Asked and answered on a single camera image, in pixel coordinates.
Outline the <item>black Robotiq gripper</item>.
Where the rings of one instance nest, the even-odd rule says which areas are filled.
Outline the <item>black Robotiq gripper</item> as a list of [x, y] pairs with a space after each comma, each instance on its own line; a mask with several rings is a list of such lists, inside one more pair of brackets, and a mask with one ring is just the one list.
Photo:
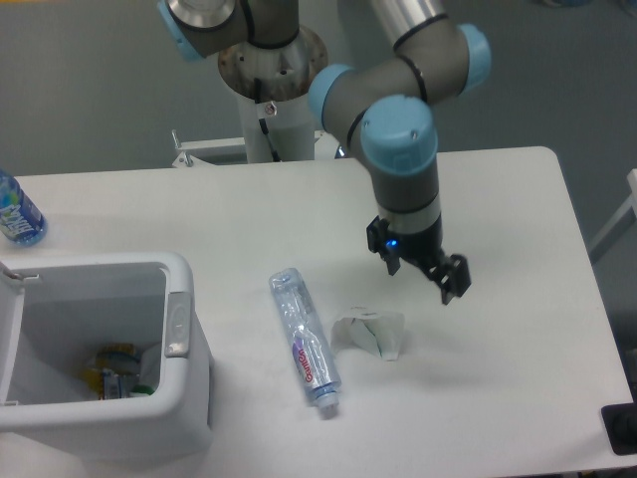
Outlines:
[[386, 219], [376, 216], [366, 228], [366, 237], [369, 251], [379, 255], [390, 276], [396, 274], [403, 260], [438, 286], [443, 305], [467, 292], [471, 286], [468, 260], [461, 254], [444, 253], [441, 216], [430, 227], [416, 233], [394, 232], [389, 226]]

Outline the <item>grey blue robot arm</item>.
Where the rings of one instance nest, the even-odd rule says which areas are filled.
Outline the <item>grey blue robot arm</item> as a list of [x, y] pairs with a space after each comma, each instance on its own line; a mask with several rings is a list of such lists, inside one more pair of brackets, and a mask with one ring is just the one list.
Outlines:
[[215, 57], [238, 101], [252, 163], [311, 159], [317, 129], [368, 171], [378, 214], [367, 245], [389, 273], [418, 268], [443, 302], [471, 284], [466, 258], [442, 248], [432, 107], [488, 77], [485, 35], [453, 23], [438, 1], [375, 1], [392, 57], [360, 72], [328, 60], [295, 1], [161, 1], [159, 15], [189, 61]]

